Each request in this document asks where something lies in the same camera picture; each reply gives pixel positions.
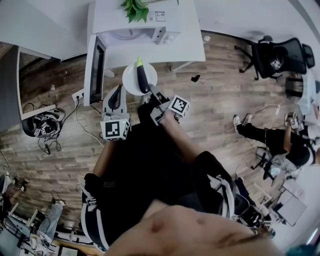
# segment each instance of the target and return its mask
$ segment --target wooden floor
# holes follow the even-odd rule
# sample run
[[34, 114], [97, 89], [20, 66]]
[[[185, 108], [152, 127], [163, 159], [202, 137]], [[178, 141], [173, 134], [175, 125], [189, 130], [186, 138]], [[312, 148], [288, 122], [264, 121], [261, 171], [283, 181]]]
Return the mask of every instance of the wooden floor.
[[[234, 49], [234, 45], [246, 47], [244, 41], [227, 36], [210, 34], [211, 41], [205, 44], [206, 62], [195, 63], [178, 73], [169, 70], [169, 64], [155, 64], [158, 73], [158, 88], [168, 97], [175, 94], [190, 101], [187, 117], [181, 125], [195, 143], [214, 154], [225, 169], [244, 177], [251, 196], [259, 202], [263, 195], [254, 183], [267, 192], [270, 181], [263, 181], [263, 171], [249, 167], [255, 165], [256, 156], [252, 148], [258, 143], [249, 142], [235, 133], [233, 116], [244, 118], [246, 113], [257, 113], [252, 123], [260, 128], [279, 127], [284, 114], [294, 108], [293, 102], [286, 100], [284, 84], [272, 79], [255, 81], [254, 69], [245, 74], [239, 68], [249, 60]], [[66, 114], [74, 110], [71, 95], [84, 86], [86, 58], [67, 63], [42, 60], [20, 74], [21, 100], [38, 108], [41, 104], [56, 104]], [[122, 82], [124, 68], [113, 70], [115, 78], [104, 79], [104, 93]], [[191, 77], [200, 75], [198, 82]], [[127, 95], [128, 111], [133, 124], [139, 122], [136, 114], [140, 97]], [[281, 104], [279, 115], [276, 106]], [[26, 111], [32, 110], [28, 105]], [[99, 136], [101, 116], [91, 107], [80, 105], [78, 119], [90, 133]], [[81, 189], [79, 182], [91, 172], [102, 150], [100, 144], [85, 134], [75, 122], [73, 114], [65, 122], [58, 139], [62, 151], [51, 147], [51, 155], [43, 153], [37, 139], [25, 135], [20, 125], [0, 134], [0, 149], [10, 164], [10, 173], [20, 178], [28, 177], [31, 183], [26, 193], [19, 197], [18, 211], [28, 217], [35, 208], [45, 211], [54, 190], [66, 202], [61, 221], [68, 227], [78, 227], [81, 214]]]

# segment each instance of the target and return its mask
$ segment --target black object on floor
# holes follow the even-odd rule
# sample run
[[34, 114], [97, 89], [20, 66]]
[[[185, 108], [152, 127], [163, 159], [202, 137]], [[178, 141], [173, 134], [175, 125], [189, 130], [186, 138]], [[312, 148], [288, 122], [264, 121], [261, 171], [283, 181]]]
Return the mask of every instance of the black object on floor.
[[199, 78], [200, 78], [200, 75], [198, 74], [195, 77], [191, 77], [191, 81], [196, 83], [196, 82], [198, 82]]

